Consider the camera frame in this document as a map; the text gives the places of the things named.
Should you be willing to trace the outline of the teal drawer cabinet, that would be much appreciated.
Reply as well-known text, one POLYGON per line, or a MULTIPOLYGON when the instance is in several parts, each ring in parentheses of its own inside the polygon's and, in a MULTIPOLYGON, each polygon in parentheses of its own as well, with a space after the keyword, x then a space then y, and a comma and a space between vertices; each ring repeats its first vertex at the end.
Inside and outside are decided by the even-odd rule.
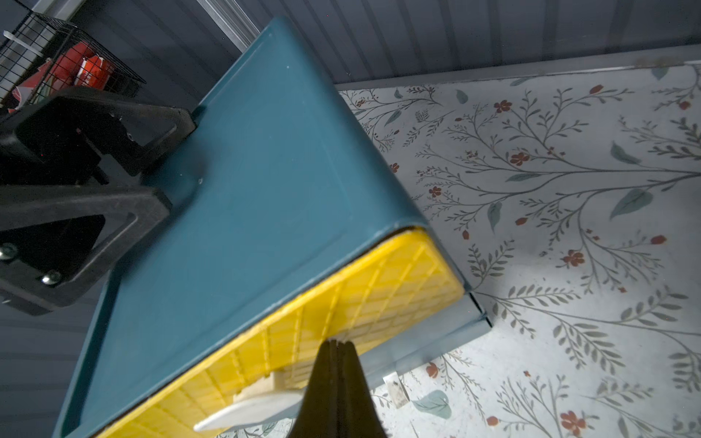
MULTIPOLYGON (((195 110, 146 182, 171 217, 114 268, 56 437, 98 433, 217 348, 425 217, 310 54, 275 18, 195 110)), ((214 437, 294 417, 280 373, 194 427, 214 437)))

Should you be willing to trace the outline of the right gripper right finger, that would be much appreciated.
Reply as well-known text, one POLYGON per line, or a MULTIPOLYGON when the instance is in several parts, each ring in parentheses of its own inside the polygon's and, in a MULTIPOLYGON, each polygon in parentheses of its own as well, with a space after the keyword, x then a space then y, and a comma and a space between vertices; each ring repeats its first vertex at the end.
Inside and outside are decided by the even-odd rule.
POLYGON ((340 388, 337 408, 339 437, 385 438, 385 430, 374 408, 356 348, 339 343, 340 388))

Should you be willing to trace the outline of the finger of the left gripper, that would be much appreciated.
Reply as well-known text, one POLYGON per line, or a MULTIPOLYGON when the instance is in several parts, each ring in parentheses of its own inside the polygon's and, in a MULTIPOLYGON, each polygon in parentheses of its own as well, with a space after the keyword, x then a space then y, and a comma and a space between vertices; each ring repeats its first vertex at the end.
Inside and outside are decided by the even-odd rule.
POLYGON ((2 303, 32 316, 74 304, 171 208, 145 186, 2 186, 2 303))
POLYGON ((186 109, 86 87, 64 89, 1 120, 4 184, 109 181, 113 158, 131 176, 148 173, 196 129, 186 109))

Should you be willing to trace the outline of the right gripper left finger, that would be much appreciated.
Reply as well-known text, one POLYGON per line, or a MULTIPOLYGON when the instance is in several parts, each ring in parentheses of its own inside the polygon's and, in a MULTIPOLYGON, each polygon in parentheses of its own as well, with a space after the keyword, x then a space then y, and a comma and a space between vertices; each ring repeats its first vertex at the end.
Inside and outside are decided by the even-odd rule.
POLYGON ((336 437, 338 343, 324 341, 314 362, 299 414, 288 437, 336 437))

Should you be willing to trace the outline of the yellow top drawer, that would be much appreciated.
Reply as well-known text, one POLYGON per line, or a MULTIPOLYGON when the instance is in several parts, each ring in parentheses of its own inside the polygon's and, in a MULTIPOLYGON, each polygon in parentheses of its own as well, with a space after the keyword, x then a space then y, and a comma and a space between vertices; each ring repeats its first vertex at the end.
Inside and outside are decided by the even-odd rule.
POLYGON ((406 230, 197 361, 98 435, 197 437, 197 423, 257 381, 280 373, 284 388, 305 387, 326 339, 365 353, 464 293, 427 231, 406 230))

